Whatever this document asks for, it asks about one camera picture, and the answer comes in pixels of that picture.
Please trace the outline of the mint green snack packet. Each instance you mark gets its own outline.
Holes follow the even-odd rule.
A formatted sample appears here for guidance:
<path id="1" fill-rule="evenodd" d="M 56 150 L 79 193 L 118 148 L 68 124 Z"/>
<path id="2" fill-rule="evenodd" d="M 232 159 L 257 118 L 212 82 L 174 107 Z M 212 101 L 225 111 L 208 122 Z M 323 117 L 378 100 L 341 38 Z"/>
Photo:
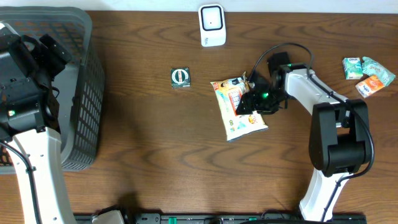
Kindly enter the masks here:
<path id="1" fill-rule="evenodd" d="M 384 86 L 389 86 L 395 79 L 395 75 L 379 62 L 363 57 L 362 69 L 363 73 L 368 76 L 377 76 Z"/>

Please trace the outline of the dark round-label can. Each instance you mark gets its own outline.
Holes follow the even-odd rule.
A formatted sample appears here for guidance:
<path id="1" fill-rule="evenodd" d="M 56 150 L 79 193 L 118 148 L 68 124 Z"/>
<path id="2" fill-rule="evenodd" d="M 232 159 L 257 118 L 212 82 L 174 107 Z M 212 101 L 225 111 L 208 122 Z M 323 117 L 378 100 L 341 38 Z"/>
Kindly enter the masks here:
<path id="1" fill-rule="evenodd" d="M 172 88 L 189 87 L 191 84 L 189 68 L 172 68 L 170 70 L 170 80 Z"/>

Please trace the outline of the teal small tissue pack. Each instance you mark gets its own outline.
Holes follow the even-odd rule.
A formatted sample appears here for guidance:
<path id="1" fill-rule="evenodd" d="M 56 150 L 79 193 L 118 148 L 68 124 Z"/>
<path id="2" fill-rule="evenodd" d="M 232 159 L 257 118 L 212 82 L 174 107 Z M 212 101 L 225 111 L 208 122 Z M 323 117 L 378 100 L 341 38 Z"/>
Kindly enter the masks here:
<path id="1" fill-rule="evenodd" d="M 347 80 L 360 80 L 363 77 L 363 69 L 359 57 L 344 58 L 342 64 Z"/>

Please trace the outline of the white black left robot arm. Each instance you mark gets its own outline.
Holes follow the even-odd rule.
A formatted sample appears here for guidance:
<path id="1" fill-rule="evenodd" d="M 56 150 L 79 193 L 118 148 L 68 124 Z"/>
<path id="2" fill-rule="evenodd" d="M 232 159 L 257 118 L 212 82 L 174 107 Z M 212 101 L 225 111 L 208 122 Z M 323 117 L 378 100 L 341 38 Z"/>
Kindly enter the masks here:
<path id="1" fill-rule="evenodd" d="M 70 205 L 61 165 L 60 104 L 52 85 L 72 56 L 48 34 L 1 24 L 1 147 L 11 155 L 25 223 L 124 223 L 117 208 L 86 218 Z"/>

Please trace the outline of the orange small snack pack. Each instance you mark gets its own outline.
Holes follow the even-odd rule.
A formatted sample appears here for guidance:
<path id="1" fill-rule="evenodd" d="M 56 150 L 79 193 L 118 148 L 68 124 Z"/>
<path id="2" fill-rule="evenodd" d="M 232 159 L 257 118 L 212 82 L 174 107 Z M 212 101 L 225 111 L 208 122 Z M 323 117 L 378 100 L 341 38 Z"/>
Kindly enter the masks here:
<path id="1" fill-rule="evenodd" d="M 385 85 L 376 75 L 372 75 L 356 84 L 355 88 L 363 98 L 373 95 L 375 92 L 383 89 Z"/>

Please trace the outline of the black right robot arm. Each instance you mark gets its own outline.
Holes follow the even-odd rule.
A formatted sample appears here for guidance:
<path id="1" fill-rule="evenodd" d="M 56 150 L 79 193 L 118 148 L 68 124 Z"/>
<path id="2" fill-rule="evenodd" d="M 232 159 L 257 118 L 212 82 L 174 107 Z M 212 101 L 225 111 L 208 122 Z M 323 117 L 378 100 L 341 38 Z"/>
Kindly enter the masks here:
<path id="1" fill-rule="evenodd" d="M 324 84 L 304 63 L 269 64 L 271 81 L 252 72 L 237 114 L 274 114 L 281 101 L 297 100 L 311 115 L 308 153 L 314 166 L 299 203 L 306 221 L 327 222 L 346 183 L 364 175 L 374 161 L 368 107 Z"/>

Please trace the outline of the orange wet wipes pack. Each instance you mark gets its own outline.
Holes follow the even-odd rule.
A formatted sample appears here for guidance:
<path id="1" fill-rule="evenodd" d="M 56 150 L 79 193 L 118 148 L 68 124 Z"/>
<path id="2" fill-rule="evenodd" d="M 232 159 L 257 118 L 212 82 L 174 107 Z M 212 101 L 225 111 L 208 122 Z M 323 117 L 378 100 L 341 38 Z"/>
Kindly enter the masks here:
<path id="1" fill-rule="evenodd" d="M 218 100 L 227 141 L 233 141 L 246 134 L 269 128 L 257 112 L 245 115 L 236 114 L 242 96 L 249 91 L 246 72 L 238 78 L 211 82 L 211 85 Z"/>

